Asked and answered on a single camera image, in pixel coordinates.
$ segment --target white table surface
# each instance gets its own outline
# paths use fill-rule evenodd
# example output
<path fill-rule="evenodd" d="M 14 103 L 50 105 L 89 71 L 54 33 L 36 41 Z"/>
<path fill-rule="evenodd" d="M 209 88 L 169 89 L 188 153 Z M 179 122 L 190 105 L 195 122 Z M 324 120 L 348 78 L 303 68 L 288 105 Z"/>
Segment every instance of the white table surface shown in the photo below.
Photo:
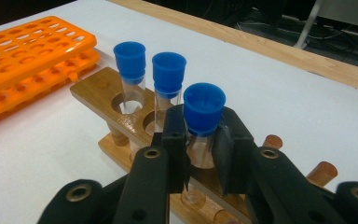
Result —
<path fill-rule="evenodd" d="M 282 151 L 304 175 L 319 161 L 332 162 L 339 175 L 327 185 L 331 190 L 358 181 L 358 90 L 103 0 L 79 0 L 0 30 L 49 15 L 96 35 L 103 60 L 95 71 L 117 69 L 116 44 L 143 43 L 151 90 L 153 55 L 184 55 L 184 89 L 196 82 L 218 85 L 258 145 L 268 134 L 279 135 Z M 108 133 L 105 122 L 71 95 L 70 85 L 0 120 L 0 223 L 36 223 L 71 181 L 107 185 L 125 174 L 97 145 Z"/>

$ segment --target glass test tube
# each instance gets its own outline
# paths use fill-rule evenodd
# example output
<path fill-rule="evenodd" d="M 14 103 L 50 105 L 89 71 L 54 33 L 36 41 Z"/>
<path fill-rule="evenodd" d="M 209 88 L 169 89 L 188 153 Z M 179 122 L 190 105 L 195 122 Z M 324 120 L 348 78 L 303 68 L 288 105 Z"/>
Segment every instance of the glass test tube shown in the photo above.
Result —
<path fill-rule="evenodd" d="M 167 110 L 181 101 L 186 59 L 177 53 L 161 52 L 153 57 L 155 81 L 155 132 L 162 133 Z"/>
<path fill-rule="evenodd" d="M 123 86 L 123 108 L 125 114 L 142 109 L 145 104 L 145 46 L 137 42 L 123 42 L 113 49 Z M 131 158 L 139 146 L 130 140 Z"/>
<path fill-rule="evenodd" d="M 186 89 L 184 100 L 184 117 L 189 132 L 187 154 L 191 164 L 200 169 L 213 168 L 211 149 L 214 130 L 222 117 L 226 96 L 215 85 L 197 83 Z M 196 210 L 202 208 L 205 198 L 191 185 L 181 195 L 182 204 Z"/>

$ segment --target orange test tube rack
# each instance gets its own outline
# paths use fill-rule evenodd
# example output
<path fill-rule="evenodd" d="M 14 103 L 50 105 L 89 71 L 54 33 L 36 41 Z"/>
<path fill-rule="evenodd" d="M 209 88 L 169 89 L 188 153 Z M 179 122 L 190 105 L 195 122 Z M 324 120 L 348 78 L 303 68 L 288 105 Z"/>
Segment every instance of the orange test tube rack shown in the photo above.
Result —
<path fill-rule="evenodd" d="M 0 32 L 0 114 L 37 94 L 77 81 L 99 60 L 95 36 L 57 17 Z"/>

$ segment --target wooden peg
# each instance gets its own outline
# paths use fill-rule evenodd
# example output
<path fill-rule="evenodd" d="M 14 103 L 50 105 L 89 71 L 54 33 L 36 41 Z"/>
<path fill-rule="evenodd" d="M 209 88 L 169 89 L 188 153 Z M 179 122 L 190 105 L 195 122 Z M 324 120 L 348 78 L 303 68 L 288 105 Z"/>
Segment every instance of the wooden peg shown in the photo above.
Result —
<path fill-rule="evenodd" d="M 264 140 L 263 147 L 271 147 L 275 149 L 280 149 L 283 146 L 282 139 L 274 134 L 270 134 Z"/>
<path fill-rule="evenodd" d="M 307 175 L 307 179 L 319 187 L 324 187 L 328 184 L 334 177 L 338 175 L 337 168 L 327 161 L 321 161 L 319 164 L 313 168 L 313 170 Z"/>

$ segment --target blue rubber stopper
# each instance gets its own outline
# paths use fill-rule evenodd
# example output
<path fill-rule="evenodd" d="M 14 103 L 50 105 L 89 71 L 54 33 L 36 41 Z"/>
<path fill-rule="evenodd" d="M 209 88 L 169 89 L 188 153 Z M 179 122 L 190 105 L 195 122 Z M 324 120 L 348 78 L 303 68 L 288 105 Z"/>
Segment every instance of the blue rubber stopper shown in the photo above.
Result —
<path fill-rule="evenodd" d="M 139 84 L 145 75 L 146 48 L 138 42 L 123 42 L 113 48 L 121 78 L 130 85 Z"/>
<path fill-rule="evenodd" d="M 201 137 L 211 135 L 222 118 L 225 93 L 213 84 L 196 83 L 185 90 L 184 101 L 189 132 Z"/>
<path fill-rule="evenodd" d="M 154 86 L 159 96 L 172 99 L 182 89 L 186 59 L 173 52 L 161 52 L 153 59 Z"/>

